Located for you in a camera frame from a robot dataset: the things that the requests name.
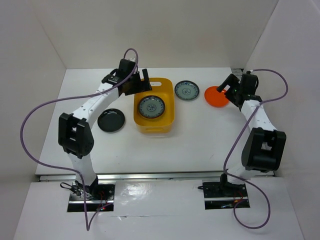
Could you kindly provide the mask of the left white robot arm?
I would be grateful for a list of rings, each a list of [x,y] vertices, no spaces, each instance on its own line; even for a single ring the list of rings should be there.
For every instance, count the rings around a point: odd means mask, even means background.
[[[102,112],[122,94],[134,95],[152,90],[147,69],[137,71],[136,62],[121,59],[119,67],[106,75],[95,96],[90,97],[72,113],[62,113],[58,119],[58,144],[62,146],[76,170],[75,184],[88,200],[99,193],[98,176],[90,153],[94,147],[92,127]]]

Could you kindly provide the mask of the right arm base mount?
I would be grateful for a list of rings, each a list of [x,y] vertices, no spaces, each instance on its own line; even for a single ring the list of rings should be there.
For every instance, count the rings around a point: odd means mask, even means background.
[[[247,188],[244,184],[227,184],[220,182],[203,182],[197,187],[202,191],[206,210],[250,208]]]

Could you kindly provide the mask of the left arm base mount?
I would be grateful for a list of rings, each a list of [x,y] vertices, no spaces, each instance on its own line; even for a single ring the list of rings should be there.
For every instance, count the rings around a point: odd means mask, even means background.
[[[70,191],[67,212],[84,212],[84,192],[75,183],[61,182],[60,187]],[[114,183],[100,184],[93,194],[86,193],[86,207],[88,212],[112,212],[115,197]]]

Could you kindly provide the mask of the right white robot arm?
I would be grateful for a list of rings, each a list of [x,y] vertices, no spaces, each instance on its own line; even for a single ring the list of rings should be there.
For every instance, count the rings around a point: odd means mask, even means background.
[[[224,168],[220,176],[218,190],[223,196],[230,196],[259,173],[273,172],[280,167],[287,136],[269,120],[265,101],[256,95],[258,85],[258,77],[248,71],[241,78],[230,74],[217,87],[219,93],[224,93],[226,99],[238,107],[246,119],[243,129],[249,130],[241,162],[230,169]]]

